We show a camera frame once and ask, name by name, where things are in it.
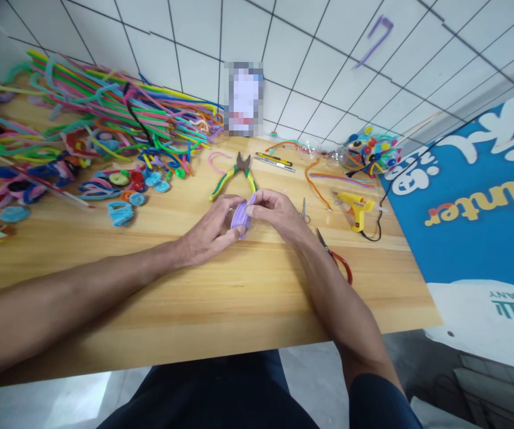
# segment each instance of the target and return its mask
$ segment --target black cable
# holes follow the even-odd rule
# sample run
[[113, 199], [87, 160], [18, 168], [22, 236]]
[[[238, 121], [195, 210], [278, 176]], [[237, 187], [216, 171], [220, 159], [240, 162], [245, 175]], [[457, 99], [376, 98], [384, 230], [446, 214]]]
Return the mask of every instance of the black cable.
[[[128, 88], [129, 87], [130, 87], [130, 83], [126, 82], [126, 86], [124, 86], [124, 97], [126, 96], [126, 93], [128, 92]], [[154, 145], [154, 141], [151, 138], [150, 132], [146, 129], [144, 124], [142, 124], [140, 122], [140, 120], [138, 119], [138, 117], [134, 113], [134, 110], [132, 109], [132, 106], [130, 106], [130, 100], [129, 99], [126, 100], [126, 108], [130, 112], [130, 115], [132, 115], [134, 120], [138, 123], [138, 125], [140, 125], [142, 127], [142, 130], [144, 130], [144, 134], [145, 134], [146, 138], [148, 139], [148, 143], [150, 143], [150, 146], [155, 147], [156, 145]]]
[[[380, 200], [380, 206], [382, 207], [382, 203], [384, 203], [384, 200], [386, 199], [386, 196], [388, 195], [388, 193], [390, 192], [390, 189], [392, 188], [392, 184], [394, 183], [394, 181], [396, 179], [398, 179], [406, 170], [408, 170], [412, 165], [414, 165], [415, 163], [418, 162], [418, 160], [420, 158], [422, 158], [426, 153], [430, 152], [430, 149], [432, 149], [434, 146], [436, 146], [438, 143], [440, 143], [442, 140], [444, 140], [447, 136], [450, 136], [452, 135], [453, 133], [456, 133], [458, 132], [459, 130], [461, 130], [462, 128], [464, 128], [466, 125], [474, 122], [477, 118], [479, 118], [480, 116], [482, 116], [485, 112], [482, 112], [482, 113], [479, 113], [477, 114], [475, 117], [471, 118], [469, 121], [467, 121], [466, 123], [460, 125], [458, 128], [456, 128], [455, 130], [453, 130], [452, 132], [450, 132], [449, 134], [446, 134], [444, 135], [441, 139], [439, 140], [436, 140], [433, 144], [430, 145], [430, 147], [428, 149], [426, 149], [424, 152], [422, 152], [420, 154], [420, 156], [418, 156], [418, 158], [416, 158], [414, 161], [412, 161], [410, 163], [410, 165], [408, 165], [408, 167], [406, 167], [402, 173], [400, 173], [398, 176], [396, 176], [395, 178], [393, 178], [390, 183], [388, 183], [388, 189], [386, 190], [386, 192], [384, 193], [384, 197], [382, 197], [382, 199]], [[360, 235], [362, 235], [364, 238], [366, 238], [367, 240], [369, 241], [379, 241], [381, 238], [382, 238], [382, 227], [380, 226], [380, 218], [382, 217], [382, 213], [383, 211], [380, 211], [380, 213], [378, 214], [378, 219], [376, 220], [376, 225], [378, 226], [378, 238], [371, 238], [371, 237], [368, 237], [364, 231], [360, 231]]]

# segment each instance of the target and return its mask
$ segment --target wooden table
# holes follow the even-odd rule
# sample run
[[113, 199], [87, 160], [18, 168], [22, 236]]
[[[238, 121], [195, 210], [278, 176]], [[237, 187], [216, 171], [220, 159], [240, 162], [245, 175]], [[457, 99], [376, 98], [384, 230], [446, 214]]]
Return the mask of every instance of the wooden table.
[[[24, 97], [0, 108], [40, 130], [49, 123]], [[72, 118], [62, 118], [65, 123]], [[262, 139], [228, 138], [217, 148], [232, 159], [216, 156], [229, 169], [238, 151], [263, 151]], [[112, 255], [140, 251], [186, 233], [205, 213], [219, 175], [207, 163], [209, 151], [195, 156], [195, 177], [172, 179], [166, 194], [148, 191], [148, 203], [137, 210], [134, 224], [112, 226], [107, 202], [86, 213], [49, 195], [32, 207], [18, 234], [0, 244], [0, 288], [17, 281]], [[251, 171], [260, 188], [286, 191], [300, 210], [307, 200], [310, 227], [319, 227], [329, 247], [342, 255], [354, 274], [354, 287], [373, 311], [382, 332], [439, 325], [442, 320], [428, 293], [402, 230], [388, 201], [382, 217], [383, 237], [371, 243], [350, 230], [342, 210], [329, 213], [309, 188], [306, 163], [291, 148], [275, 155], [295, 162], [290, 173], [259, 161]], [[328, 170], [327, 167], [315, 170]], [[315, 179], [331, 202], [330, 189], [348, 190], [379, 199], [382, 189], [359, 188], [333, 179]], [[227, 185], [228, 193], [251, 196], [243, 175]], [[366, 232], [375, 228], [368, 213]], [[254, 222], [245, 240], [210, 263], [160, 279], [83, 331], [45, 353], [0, 375], [0, 385], [111, 371], [160, 363], [233, 355], [256, 350], [326, 341], [304, 292], [305, 278], [294, 252], [270, 226]]]

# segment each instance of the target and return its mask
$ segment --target blurred phone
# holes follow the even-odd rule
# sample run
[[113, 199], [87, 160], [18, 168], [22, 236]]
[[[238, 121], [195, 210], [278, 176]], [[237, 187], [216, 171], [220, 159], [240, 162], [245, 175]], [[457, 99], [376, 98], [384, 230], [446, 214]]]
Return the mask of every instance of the blurred phone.
[[225, 63], [229, 72], [229, 104], [224, 108], [225, 135], [261, 134], [263, 115], [263, 64]]

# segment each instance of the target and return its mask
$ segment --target blue poster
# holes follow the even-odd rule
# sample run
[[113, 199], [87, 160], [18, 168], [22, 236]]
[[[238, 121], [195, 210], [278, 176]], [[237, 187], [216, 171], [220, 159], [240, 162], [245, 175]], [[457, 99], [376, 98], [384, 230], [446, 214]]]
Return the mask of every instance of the blue poster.
[[383, 185], [395, 179], [391, 204], [445, 322], [434, 339], [514, 365], [473, 334], [514, 335], [514, 98], [427, 149]]

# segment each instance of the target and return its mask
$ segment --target forearm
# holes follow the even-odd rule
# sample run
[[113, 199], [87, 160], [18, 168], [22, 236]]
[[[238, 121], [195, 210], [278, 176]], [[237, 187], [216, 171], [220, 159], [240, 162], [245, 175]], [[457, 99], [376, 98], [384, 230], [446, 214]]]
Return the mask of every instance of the forearm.
[[385, 376], [400, 387], [372, 312], [347, 283], [325, 248], [313, 234], [305, 235], [294, 248], [306, 272], [314, 309], [343, 357], [347, 383], [359, 373], [369, 371]]
[[0, 290], [0, 369], [34, 356], [177, 266], [174, 243]]

